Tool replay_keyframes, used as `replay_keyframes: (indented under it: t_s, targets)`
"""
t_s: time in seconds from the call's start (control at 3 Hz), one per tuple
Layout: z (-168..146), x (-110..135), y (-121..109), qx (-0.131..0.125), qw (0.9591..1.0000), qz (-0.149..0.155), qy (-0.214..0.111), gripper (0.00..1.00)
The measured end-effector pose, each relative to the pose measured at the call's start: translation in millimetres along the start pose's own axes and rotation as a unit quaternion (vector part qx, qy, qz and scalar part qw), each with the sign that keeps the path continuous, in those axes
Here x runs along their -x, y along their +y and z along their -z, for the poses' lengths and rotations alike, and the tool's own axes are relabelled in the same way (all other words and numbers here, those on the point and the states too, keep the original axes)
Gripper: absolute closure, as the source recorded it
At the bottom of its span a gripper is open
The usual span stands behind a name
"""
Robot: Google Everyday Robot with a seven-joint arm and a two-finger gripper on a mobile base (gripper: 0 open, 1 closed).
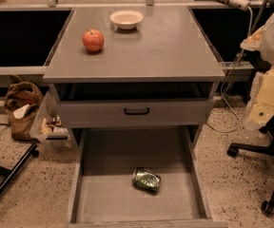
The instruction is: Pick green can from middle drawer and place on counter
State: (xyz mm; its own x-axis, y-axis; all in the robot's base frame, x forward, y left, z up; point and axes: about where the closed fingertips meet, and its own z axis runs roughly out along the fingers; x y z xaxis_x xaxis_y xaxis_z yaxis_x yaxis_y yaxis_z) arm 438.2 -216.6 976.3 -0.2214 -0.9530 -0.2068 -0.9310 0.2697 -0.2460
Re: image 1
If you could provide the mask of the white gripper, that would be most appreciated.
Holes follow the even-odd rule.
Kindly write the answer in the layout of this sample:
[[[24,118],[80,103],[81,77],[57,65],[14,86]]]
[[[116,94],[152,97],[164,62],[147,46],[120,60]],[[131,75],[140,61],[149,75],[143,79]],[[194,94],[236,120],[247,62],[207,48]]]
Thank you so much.
[[[260,27],[241,42],[241,48],[261,51],[264,28]],[[266,73],[257,72],[250,90],[250,100],[246,106],[244,127],[259,130],[274,116],[274,67]]]

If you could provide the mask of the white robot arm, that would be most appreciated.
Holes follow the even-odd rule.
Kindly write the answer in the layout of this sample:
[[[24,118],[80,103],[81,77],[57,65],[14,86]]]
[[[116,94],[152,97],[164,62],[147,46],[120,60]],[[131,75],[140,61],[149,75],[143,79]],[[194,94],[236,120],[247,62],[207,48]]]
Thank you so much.
[[[264,127],[274,116],[274,12],[265,24],[241,42],[241,48],[258,50],[271,64],[266,73],[257,73],[253,80],[244,126],[250,130]]]

